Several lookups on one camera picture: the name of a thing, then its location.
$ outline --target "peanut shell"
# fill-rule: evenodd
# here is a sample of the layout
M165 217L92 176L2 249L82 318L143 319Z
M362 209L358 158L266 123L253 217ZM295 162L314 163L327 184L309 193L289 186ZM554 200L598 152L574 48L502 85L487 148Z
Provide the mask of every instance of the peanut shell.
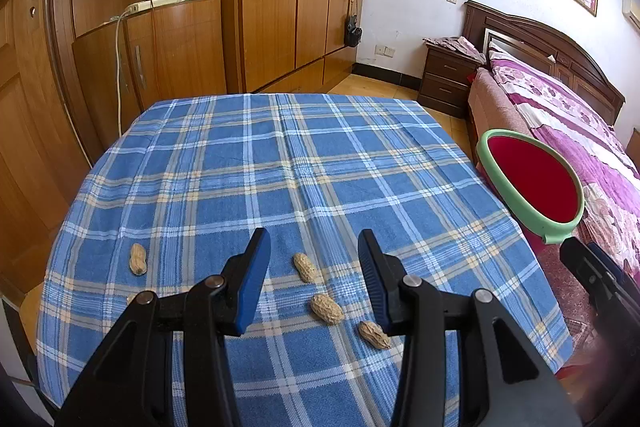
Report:
M318 276L318 269L311 260L303 253L297 253L293 256L293 264L300 274L300 279L304 282L314 282Z
M312 311L329 325L338 324L344 318L342 308L329 296L318 293L309 301Z
M145 247L134 243L129 253L129 268L134 275L144 275L146 273L146 250Z
M382 331L380 325L371 321L360 321L358 324L358 332L373 347L378 349L390 349L391 339Z

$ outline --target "pink blanket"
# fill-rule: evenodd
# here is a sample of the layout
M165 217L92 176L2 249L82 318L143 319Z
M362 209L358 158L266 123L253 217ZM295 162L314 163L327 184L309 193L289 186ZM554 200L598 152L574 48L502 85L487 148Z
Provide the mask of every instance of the pink blanket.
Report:
M558 80L494 44L498 85L533 136L561 153L582 182L582 223L616 263L640 282L640 175L612 128Z

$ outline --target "plastic container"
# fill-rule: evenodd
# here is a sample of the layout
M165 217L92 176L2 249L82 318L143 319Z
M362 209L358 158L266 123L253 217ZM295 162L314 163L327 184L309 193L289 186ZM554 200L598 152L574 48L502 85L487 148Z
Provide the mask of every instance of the plastic container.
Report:
M562 243L577 227L584 193L567 161L535 138L492 129L478 140L480 173L520 222L531 249Z

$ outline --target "power cord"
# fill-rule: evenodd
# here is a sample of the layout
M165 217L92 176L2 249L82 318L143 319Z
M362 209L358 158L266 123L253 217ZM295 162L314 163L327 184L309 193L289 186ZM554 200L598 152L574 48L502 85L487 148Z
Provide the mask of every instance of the power cord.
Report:
M118 51L118 33L120 31L120 21L125 15L130 14L130 6L122 12L116 22L116 93L118 97L118 138L122 137L122 98L120 96L120 52Z

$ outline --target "drawer handle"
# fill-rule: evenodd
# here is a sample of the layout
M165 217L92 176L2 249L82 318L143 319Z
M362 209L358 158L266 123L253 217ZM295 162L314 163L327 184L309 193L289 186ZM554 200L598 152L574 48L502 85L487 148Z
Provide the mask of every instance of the drawer handle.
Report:
M138 74L140 76L142 89L146 89L145 75L142 73L142 60L140 60L140 46L136 46L136 62L138 63Z

